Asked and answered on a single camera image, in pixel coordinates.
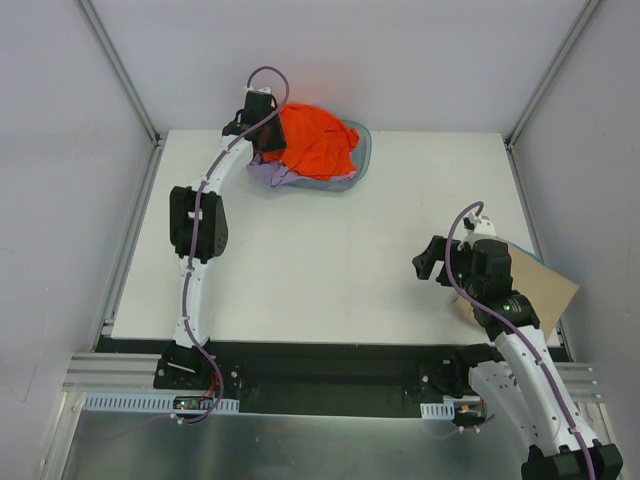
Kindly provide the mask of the orange t shirt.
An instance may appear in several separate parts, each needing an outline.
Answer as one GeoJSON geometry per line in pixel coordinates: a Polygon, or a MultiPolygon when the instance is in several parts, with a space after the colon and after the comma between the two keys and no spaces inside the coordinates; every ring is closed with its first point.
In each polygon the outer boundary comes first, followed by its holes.
{"type": "Polygon", "coordinates": [[[265,163],[320,181],[356,173],[351,154],[360,135],[355,128],[320,107],[299,103],[285,105],[280,120],[286,147],[263,153],[265,163]]]}

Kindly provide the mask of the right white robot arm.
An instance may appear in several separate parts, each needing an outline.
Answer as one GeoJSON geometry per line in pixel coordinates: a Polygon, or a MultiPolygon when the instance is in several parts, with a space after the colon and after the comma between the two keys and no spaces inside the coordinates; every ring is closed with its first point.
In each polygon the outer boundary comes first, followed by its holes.
{"type": "Polygon", "coordinates": [[[507,244],[435,235],[412,261],[417,278],[429,279],[437,262],[443,267],[436,282],[470,297],[489,341],[456,348],[431,375],[432,387],[454,398],[475,394],[491,417],[511,426],[526,451],[524,479],[617,478],[622,455],[598,438],[573,401],[533,305],[513,287],[507,244]]]}

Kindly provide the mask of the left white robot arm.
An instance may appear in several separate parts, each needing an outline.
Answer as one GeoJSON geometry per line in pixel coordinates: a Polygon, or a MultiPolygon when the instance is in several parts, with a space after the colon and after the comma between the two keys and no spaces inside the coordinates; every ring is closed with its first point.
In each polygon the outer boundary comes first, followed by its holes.
{"type": "Polygon", "coordinates": [[[267,87],[246,89],[244,107],[223,128],[221,144],[207,170],[169,194],[169,237],[179,259],[179,313],[174,333],[157,363],[157,389],[206,389],[220,384],[205,347],[209,342],[212,272],[226,249],[229,229],[223,187],[258,149],[286,146],[280,105],[267,87]]]}

